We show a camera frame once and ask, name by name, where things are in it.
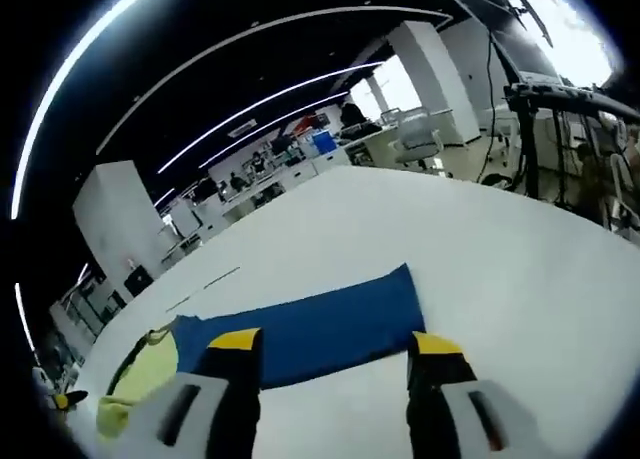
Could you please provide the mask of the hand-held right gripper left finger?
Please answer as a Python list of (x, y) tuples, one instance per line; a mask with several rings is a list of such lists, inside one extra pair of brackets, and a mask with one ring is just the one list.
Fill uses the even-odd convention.
[(263, 332), (214, 338), (191, 373), (178, 372), (129, 416), (120, 458), (250, 458), (260, 418)]

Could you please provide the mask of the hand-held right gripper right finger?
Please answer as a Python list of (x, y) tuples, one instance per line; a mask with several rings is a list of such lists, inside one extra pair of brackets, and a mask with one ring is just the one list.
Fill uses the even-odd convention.
[(476, 377), (461, 347), (414, 331), (408, 347), (406, 421), (415, 458), (516, 458), (518, 413)]

